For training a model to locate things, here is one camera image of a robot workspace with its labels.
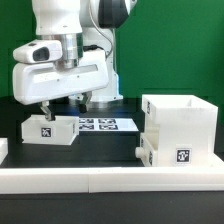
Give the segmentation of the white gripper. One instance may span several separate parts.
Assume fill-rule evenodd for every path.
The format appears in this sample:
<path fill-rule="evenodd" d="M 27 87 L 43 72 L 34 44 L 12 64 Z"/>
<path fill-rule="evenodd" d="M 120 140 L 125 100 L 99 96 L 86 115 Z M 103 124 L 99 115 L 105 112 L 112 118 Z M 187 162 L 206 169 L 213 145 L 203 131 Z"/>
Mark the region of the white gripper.
<path fill-rule="evenodd" d="M 54 113 L 49 109 L 49 100 L 83 93 L 79 111 L 86 113 L 92 97 L 89 91 L 105 88 L 108 83 L 104 54 L 85 54 L 77 67 L 62 71 L 57 70 L 52 62 L 18 63 L 13 69 L 15 99 L 24 105 L 43 101 L 40 108 L 47 121 L 55 120 Z"/>

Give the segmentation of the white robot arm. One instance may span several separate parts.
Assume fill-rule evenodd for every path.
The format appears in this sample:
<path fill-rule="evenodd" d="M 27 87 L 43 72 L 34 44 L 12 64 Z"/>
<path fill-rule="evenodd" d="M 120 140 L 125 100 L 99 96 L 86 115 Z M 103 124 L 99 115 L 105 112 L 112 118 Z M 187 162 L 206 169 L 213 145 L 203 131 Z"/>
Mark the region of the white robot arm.
<path fill-rule="evenodd" d="M 32 0 L 37 38 L 13 51 L 13 94 L 38 103 L 48 121 L 51 100 L 89 105 L 120 101 L 115 30 L 138 0 Z"/>

